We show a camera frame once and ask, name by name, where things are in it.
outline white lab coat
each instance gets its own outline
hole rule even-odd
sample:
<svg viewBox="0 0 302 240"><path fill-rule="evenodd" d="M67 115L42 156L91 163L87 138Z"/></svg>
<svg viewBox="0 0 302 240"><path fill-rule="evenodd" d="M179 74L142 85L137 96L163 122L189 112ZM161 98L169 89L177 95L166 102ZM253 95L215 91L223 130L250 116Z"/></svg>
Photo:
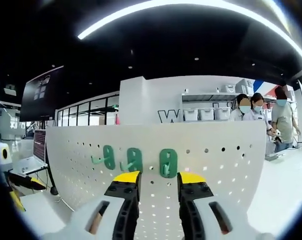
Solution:
<svg viewBox="0 0 302 240"><path fill-rule="evenodd" d="M239 108L230 113L229 121L242 121L243 114Z"/></svg>
<svg viewBox="0 0 302 240"><path fill-rule="evenodd" d="M272 126L269 124L268 119L264 113L261 111L258 113L255 110L250 110L248 113L244 114L243 121L255 121L262 120L265 122L265 135L266 135L266 147L265 154L273 153L274 144L271 141L271 137L267 134L267 130L271 129Z"/></svg>

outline black ceiling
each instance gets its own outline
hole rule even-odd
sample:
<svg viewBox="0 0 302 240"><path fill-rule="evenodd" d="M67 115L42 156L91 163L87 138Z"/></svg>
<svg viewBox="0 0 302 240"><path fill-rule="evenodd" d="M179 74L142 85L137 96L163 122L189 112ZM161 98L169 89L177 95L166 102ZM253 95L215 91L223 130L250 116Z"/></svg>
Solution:
<svg viewBox="0 0 302 240"><path fill-rule="evenodd" d="M6 102L21 103L28 80L61 65L65 75L58 87L59 107L117 91L121 80L138 76L221 75L284 84L302 69L301 58L276 33L228 10L193 5L151 8L79 40L77 35L90 24L143 1L34 2L5 6L0 99ZM301 8L291 1L285 4L302 29ZM5 84L16 85L16 97L3 93Z"/></svg>

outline led light strip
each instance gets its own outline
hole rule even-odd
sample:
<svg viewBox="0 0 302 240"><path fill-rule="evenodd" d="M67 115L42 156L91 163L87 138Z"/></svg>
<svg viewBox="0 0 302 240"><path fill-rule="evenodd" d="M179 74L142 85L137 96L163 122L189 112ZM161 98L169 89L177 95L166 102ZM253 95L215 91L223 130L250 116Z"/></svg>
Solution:
<svg viewBox="0 0 302 240"><path fill-rule="evenodd" d="M286 40L296 51L297 53L302 57L302 49L287 35L285 34L279 27L274 25L269 20L265 19L264 17L256 14L253 11L250 11L244 7L234 5L232 3L223 1L223 0L151 0L146 1L142 3L138 3L133 6L126 7L122 10L116 11L112 13L109 16L106 16L105 18L99 20L98 22L94 23L90 27L88 27L86 30L81 32L77 37L82 40L94 31L98 30L99 28L103 27L104 25L119 19L121 17L124 17L125 15L132 14L141 10L155 8L159 6L165 6L165 5L177 5L177 4L191 4L191 5L202 5L202 6L208 6L208 7L216 7L220 9L226 9L230 11L237 12L239 14L245 15L249 18L252 18L263 25L267 26L269 29L276 32L278 35L280 35L284 40Z"/></svg>

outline face mask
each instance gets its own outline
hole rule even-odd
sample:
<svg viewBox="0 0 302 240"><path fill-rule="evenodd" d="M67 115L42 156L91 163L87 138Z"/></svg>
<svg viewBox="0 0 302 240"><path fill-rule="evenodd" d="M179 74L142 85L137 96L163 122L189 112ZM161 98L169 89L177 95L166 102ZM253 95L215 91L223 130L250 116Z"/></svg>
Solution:
<svg viewBox="0 0 302 240"><path fill-rule="evenodd" d="M255 106L254 110L259 113L262 110L262 106Z"/></svg>
<svg viewBox="0 0 302 240"><path fill-rule="evenodd" d="M283 106L286 105L287 100L286 100L286 99L277 99L277 100L276 100L276 103L277 103L279 106L283 107Z"/></svg>
<svg viewBox="0 0 302 240"><path fill-rule="evenodd" d="M250 106L240 106L239 108L240 108L240 111L244 114L248 113L251 109Z"/></svg>

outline black monitor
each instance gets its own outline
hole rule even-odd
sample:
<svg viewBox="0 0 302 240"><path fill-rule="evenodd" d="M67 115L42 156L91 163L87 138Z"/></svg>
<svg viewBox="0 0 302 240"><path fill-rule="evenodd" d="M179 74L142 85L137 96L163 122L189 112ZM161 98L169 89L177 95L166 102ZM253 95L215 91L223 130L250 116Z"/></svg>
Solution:
<svg viewBox="0 0 302 240"><path fill-rule="evenodd" d="M20 122L47 121L55 118L58 81L63 66L28 81L24 87L20 110Z"/></svg>
<svg viewBox="0 0 302 240"><path fill-rule="evenodd" d="M33 156L46 162L46 130L35 130L33 139Z"/></svg>

